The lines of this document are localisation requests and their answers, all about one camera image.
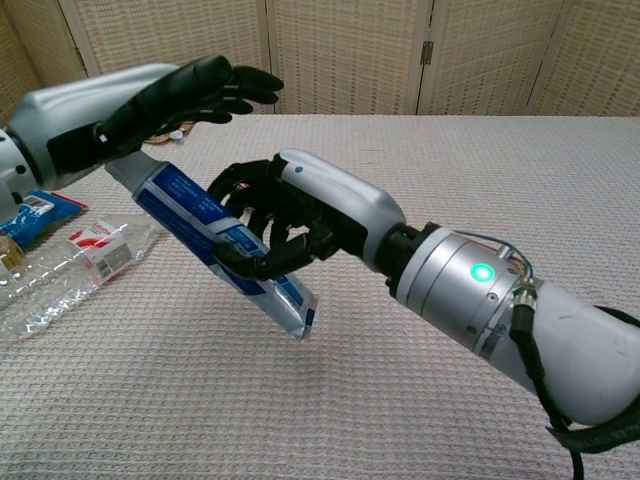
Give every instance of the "blue and white packet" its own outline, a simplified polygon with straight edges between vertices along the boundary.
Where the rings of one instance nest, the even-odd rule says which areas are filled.
[[[0,224],[0,235],[9,236],[21,248],[27,248],[50,228],[87,209],[85,204],[57,193],[35,190],[22,199],[14,218]]]
[[[267,281],[245,280],[213,256],[216,245],[233,244],[242,254],[259,256],[268,249],[238,218],[169,162],[136,152],[105,169],[133,200],[171,232],[215,275],[250,299],[298,340],[308,339],[317,297],[294,274]]]

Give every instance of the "robotic hand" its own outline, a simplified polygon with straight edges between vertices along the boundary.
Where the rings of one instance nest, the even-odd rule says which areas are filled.
[[[282,87],[210,56],[32,92],[0,130],[0,221],[31,190],[63,188],[183,122],[226,123],[251,111],[246,100],[275,103]],[[408,226],[388,194],[300,150],[232,165],[209,192],[228,197],[238,217],[250,208],[248,226],[260,237],[273,222],[265,256],[214,252],[237,276],[275,278],[342,249],[384,275],[402,305],[537,394],[574,466],[579,452],[640,439],[640,322],[536,278],[514,246]],[[308,231],[289,240],[302,226]],[[572,422],[592,427],[569,430]]]
[[[250,211],[260,237],[273,222],[265,256],[214,252],[236,275],[272,278],[342,249],[384,275],[399,303],[537,394],[574,467],[579,452],[640,440],[640,322],[535,277],[513,245],[408,226],[387,193],[301,150],[231,165],[208,191],[237,217]],[[308,231],[289,239],[295,227]]]
[[[252,111],[246,100],[275,103],[282,87],[266,72],[212,55],[31,92],[0,130],[0,222],[18,213],[29,191],[70,185],[183,122],[229,122]]]

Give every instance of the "white tablecloth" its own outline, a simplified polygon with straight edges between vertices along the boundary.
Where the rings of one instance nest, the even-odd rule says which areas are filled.
[[[261,116],[145,147],[203,186],[232,162],[310,150],[434,221],[509,239],[536,273],[640,315],[640,120]],[[139,212],[99,171],[63,193]],[[299,344],[177,240],[43,334],[0,350],[0,477],[569,478],[538,400],[340,253]],[[640,444],[585,456],[640,478]]]

